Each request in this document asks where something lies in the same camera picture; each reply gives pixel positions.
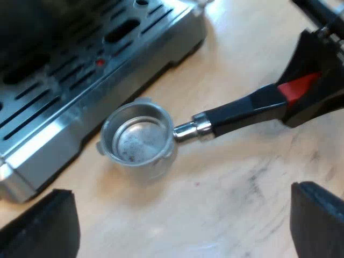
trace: drip tray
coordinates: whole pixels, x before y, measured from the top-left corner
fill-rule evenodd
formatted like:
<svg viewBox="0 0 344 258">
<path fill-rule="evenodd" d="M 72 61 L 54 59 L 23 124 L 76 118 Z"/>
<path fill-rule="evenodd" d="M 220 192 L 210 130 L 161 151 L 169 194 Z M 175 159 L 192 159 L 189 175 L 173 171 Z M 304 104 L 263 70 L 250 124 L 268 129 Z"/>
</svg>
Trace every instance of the drip tray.
<svg viewBox="0 0 344 258">
<path fill-rule="evenodd" d="M 2 198 L 41 192 L 110 113 L 205 38 L 201 12 L 179 1 L 82 6 L 58 40 L 0 64 Z"/>
</svg>

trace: metal filter basket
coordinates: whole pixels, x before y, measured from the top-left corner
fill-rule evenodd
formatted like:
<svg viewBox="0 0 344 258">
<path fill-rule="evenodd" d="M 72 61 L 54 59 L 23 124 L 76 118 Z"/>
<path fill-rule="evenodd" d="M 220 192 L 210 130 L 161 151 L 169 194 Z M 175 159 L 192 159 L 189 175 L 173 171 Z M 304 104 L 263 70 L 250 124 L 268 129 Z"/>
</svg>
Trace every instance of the metal filter basket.
<svg viewBox="0 0 344 258">
<path fill-rule="evenodd" d="M 173 129 L 163 108 L 149 99 L 136 99 L 105 121 L 97 149 L 124 174 L 149 181 L 165 174 L 174 160 Z"/>
</svg>

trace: wooden countertop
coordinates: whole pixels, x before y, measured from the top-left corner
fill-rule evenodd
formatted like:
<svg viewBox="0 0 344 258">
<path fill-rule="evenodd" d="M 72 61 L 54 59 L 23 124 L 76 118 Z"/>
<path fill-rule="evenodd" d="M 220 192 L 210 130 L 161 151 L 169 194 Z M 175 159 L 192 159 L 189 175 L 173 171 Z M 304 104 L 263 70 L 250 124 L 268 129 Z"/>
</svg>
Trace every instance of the wooden countertop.
<svg viewBox="0 0 344 258">
<path fill-rule="evenodd" d="M 311 23 L 287 0 L 215 0 L 208 36 L 193 56 L 143 96 L 181 124 L 278 79 Z M 181 146 L 162 181 L 138 188 L 95 148 L 35 200 L 0 201 L 0 227 L 53 188 L 75 193 L 78 257 L 297 257 L 289 231 L 290 185 L 315 181 L 344 195 L 344 112 L 297 128 L 278 121 Z"/>
</svg>

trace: metal slot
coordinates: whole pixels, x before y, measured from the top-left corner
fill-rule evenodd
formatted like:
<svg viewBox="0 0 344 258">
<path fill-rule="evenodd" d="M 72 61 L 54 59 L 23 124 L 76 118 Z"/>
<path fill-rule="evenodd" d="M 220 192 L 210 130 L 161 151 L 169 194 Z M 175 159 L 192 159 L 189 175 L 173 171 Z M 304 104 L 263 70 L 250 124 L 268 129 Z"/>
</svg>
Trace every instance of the metal slot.
<svg viewBox="0 0 344 258">
<path fill-rule="evenodd" d="M 2 128 L 4 125 L 6 125 L 8 122 L 10 122 L 14 117 L 18 116 L 20 113 L 22 113 L 24 110 L 29 108 L 31 105 L 39 101 L 41 98 L 43 98 L 45 95 L 47 95 L 50 92 L 50 90 L 45 90 L 41 92 L 38 96 L 34 97 L 31 101 L 26 103 L 24 106 L 22 106 L 19 110 L 17 110 L 15 113 L 10 115 L 8 118 L 6 118 L 2 123 L 0 123 L 0 128 Z"/>
<path fill-rule="evenodd" d="M 111 15 L 110 20 L 115 19 L 117 16 L 119 16 L 121 13 L 124 13 L 124 12 L 125 12 L 125 7 L 119 9 L 117 12 Z"/>
<path fill-rule="evenodd" d="M 3 82 L 6 84 L 16 84 L 49 63 L 49 61 L 50 56 L 48 54 L 37 54 L 23 65 L 6 74 Z"/>
<path fill-rule="evenodd" d="M 102 0 L 99 1 L 98 3 L 96 3 L 92 8 L 97 11 L 100 7 L 102 7 L 103 5 L 107 4 L 108 2 L 110 2 L 110 0 Z"/>
<path fill-rule="evenodd" d="M 113 8 L 115 8 L 119 3 L 121 2 L 121 0 L 116 1 L 113 4 L 110 4 L 108 7 L 106 7 L 103 11 L 101 11 L 101 16 L 107 14 L 108 12 L 110 12 Z"/>
<path fill-rule="evenodd" d="M 33 85 L 31 85 L 30 87 L 28 87 L 26 90 L 22 91 L 21 93 L 19 93 L 16 97 L 15 100 L 18 100 L 22 97 L 24 97 L 26 94 L 28 94 L 29 92 L 33 91 L 35 88 L 37 88 L 38 86 L 41 86 L 42 83 L 41 82 L 36 82 Z"/>
<path fill-rule="evenodd" d="M 80 71 L 84 67 L 84 64 L 80 64 L 77 67 L 75 67 L 72 71 L 67 73 L 62 79 L 60 79 L 60 83 L 65 82 L 68 78 L 72 77 L 74 74 L 76 74 L 78 71 Z"/>
<path fill-rule="evenodd" d="M 160 16 L 158 19 L 156 19 L 154 22 L 152 22 L 147 28 L 145 28 L 141 34 L 145 34 L 147 31 L 149 31 L 151 28 L 154 27 L 154 25 L 156 25 L 159 21 L 161 21 L 163 18 L 165 18 L 167 15 L 169 15 L 171 12 L 173 11 L 173 9 L 170 9 L 169 11 L 167 11 L 164 15 Z"/>
<path fill-rule="evenodd" d="M 133 44 L 133 41 L 129 41 L 127 44 L 125 44 L 123 47 L 121 47 L 119 50 L 117 50 L 112 57 L 115 58 L 116 56 L 118 56 L 121 52 L 123 52 L 128 46 L 130 46 L 131 44 Z"/>
<path fill-rule="evenodd" d="M 116 43 L 121 40 L 125 35 L 129 34 L 133 29 L 140 25 L 137 19 L 130 19 L 113 29 L 105 36 L 105 41 L 108 43 Z"/>
<path fill-rule="evenodd" d="M 101 25 L 98 25 L 97 27 L 95 27 L 93 30 L 89 31 L 88 33 L 86 33 L 84 36 L 82 36 L 81 38 L 79 38 L 77 40 L 77 43 L 80 44 L 82 42 L 84 42 L 85 40 L 87 40 L 90 36 L 92 36 L 94 33 L 96 33 L 97 31 L 99 31 L 102 28 Z"/>
<path fill-rule="evenodd" d="M 76 55 L 72 56 L 70 59 L 68 59 L 66 62 L 64 62 L 62 65 L 60 65 L 59 67 L 57 67 L 56 69 L 52 70 L 49 73 L 49 76 L 53 76 L 54 74 L 56 74 L 57 72 L 61 71 L 64 67 L 66 67 L 67 65 L 73 63 L 78 57 Z"/>
<path fill-rule="evenodd" d="M 77 82 L 73 83 L 69 89 L 73 90 L 75 89 L 78 85 L 80 85 L 81 83 L 83 83 L 84 81 L 86 81 L 89 77 L 91 77 L 93 74 L 95 73 L 95 70 L 89 71 L 88 73 L 86 73 L 84 76 L 82 76 Z"/>
<path fill-rule="evenodd" d="M 33 114 L 32 116 L 30 116 L 29 118 L 27 118 L 24 122 L 22 122 L 19 126 L 17 126 L 14 130 L 12 130 L 9 134 L 7 134 L 4 137 L 4 140 L 8 140 L 10 139 L 13 135 L 15 135 L 17 132 L 20 131 L 20 129 L 22 129 L 25 125 L 27 125 L 28 123 L 30 123 L 33 119 L 35 119 L 36 117 L 38 117 L 40 114 L 42 114 L 44 111 L 46 111 L 49 107 L 51 107 L 52 105 L 54 105 L 56 102 L 58 102 L 60 100 L 60 97 L 55 97 L 52 101 L 48 102 L 47 104 L 45 104 L 43 107 L 41 107 L 41 109 L 39 109 L 35 114 Z"/>
<path fill-rule="evenodd" d="M 158 5 L 156 8 L 150 10 L 150 11 L 148 12 L 148 15 L 152 15 L 153 13 L 155 13 L 157 10 L 159 10 L 159 9 L 162 8 L 162 7 L 163 7 L 162 4 Z"/>
<path fill-rule="evenodd" d="M 79 25 L 76 29 L 74 29 L 71 34 L 72 35 L 76 35 L 79 32 L 81 32 L 82 30 L 84 30 L 85 28 L 89 27 L 91 24 L 93 23 L 93 20 L 88 20 L 85 23 Z"/>
</svg>

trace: black handle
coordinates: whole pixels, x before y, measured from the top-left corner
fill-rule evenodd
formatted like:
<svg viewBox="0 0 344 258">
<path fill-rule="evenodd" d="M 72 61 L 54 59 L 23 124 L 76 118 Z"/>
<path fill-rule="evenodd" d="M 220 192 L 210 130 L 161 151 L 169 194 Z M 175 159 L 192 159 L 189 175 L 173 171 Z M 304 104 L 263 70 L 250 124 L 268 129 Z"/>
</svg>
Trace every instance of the black handle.
<svg viewBox="0 0 344 258">
<path fill-rule="evenodd" d="M 226 105 L 205 111 L 216 137 L 241 127 L 281 119 L 286 112 L 284 95 L 270 84 Z"/>
<path fill-rule="evenodd" d="M 318 27 L 344 39 L 344 21 L 319 0 L 292 0 Z"/>
</svg>

